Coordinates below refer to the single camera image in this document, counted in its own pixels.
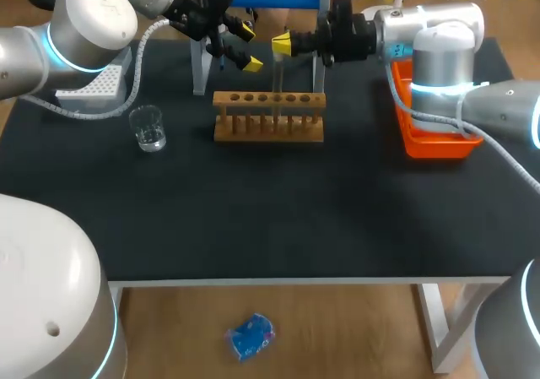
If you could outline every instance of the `orange tray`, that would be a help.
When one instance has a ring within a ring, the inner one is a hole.
[[[397,93],[403,103],[411,107],[413,96],[411,82],[413,79],[413,62],[394,62],[391,72],[396,83]],[[459,133],[430,133],[417,129],[413,125],[410,114],[396,105],[397,120],[402,131],[403,142],[407,154],[413,158],[466,158],[479,146],[482,138],[464,138]]]

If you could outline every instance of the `wooden floor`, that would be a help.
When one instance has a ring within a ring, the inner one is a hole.
[[[486,16],[486,33],[498,38],[515,76],[540,79],[540,1],[476,2]],[[373,3],[356,0],[355,8]],[[39,24],[49,17],[25,0],[0,0],[0,13],[1,26]],[[314,23],[314,13],[293,12],[288,25],[308,30]],[[141,19],[140,31],[147,25]],[[263,14],[259,39],[279,31]],[[177,33],[161,30],[157,36]],[[0,102],[0,130],[11,104]],[[447,306],[458,289],[442,287]],[[273,321],[277,337],[239,364],[224,334],[253,312]],[[127,379],[435,377],[416,293],[407,285],[137,289],[124,295],[121,314],[130,353]],[[475,378],[470,359],[449,377]]]

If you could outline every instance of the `white table frame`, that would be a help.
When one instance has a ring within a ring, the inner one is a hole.
[[[416,284],[431,348],[433,372],[448,374],[463,360],[469,344],[476,310],[484,299],[508,277],[468,278],[306,278],[306,279],[185,279],[110,282],[111,293],[120,307],[124,288],[179,286],[242,286],[275,284]],[[461,283],[462,290],[449,318],[440,297],[439,284]]]

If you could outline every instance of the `black mat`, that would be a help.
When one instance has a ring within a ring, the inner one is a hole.
[[[511,78],[493,40],[476,69]],[[268,90],[271,72],[229,65],[193,97],[188,45],[151,41],[138,104],[162,108],[165,150],[142,153],[126,117],[76,122],[19,101],[0,192],[74,219],[111,280],[509,275],[540,253],[540,198],[490,147],[408,160],[376,60],[327,72],[323,145],[214,143],[212,91]],[[286,89],[309,90],[309,74],[291,62]],[[507,147],[540,176],[540,153]]]

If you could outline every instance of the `test tube rack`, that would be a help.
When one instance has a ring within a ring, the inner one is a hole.
[[[219,109],[214,141],[324,141],[321,113],[327,107],[325,94],[217,91],[213,93],[213,105]],[[288,108],[289,113],[282,114],[283,108]]]

